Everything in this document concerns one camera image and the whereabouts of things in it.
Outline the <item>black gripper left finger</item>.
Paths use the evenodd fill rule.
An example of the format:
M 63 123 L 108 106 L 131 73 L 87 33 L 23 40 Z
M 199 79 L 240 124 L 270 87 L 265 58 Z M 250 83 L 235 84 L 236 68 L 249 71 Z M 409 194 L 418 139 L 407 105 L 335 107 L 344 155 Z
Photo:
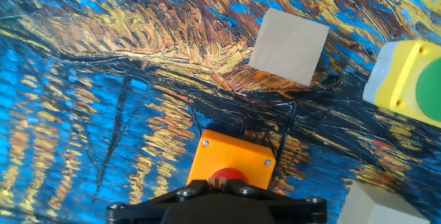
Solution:
M 207 180 L 193 180 L 189 185 L 137 204 L 112 203 L 106 207 L 107 224 L 140 223 L 157 221 L 166 210 L 198 196 L 213 192 L 214 186 Z

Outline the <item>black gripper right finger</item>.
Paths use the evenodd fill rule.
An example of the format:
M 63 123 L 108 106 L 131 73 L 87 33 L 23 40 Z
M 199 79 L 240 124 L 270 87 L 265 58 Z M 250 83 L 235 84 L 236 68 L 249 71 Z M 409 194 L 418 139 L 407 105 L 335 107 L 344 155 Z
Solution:
M 327 222 L 327 201 L 319 196 L 289 198 L 242 179 L 218 179 L 217 189 L 229 198 L 221 204 L 221 211 L 241 217 L 241 223 Z

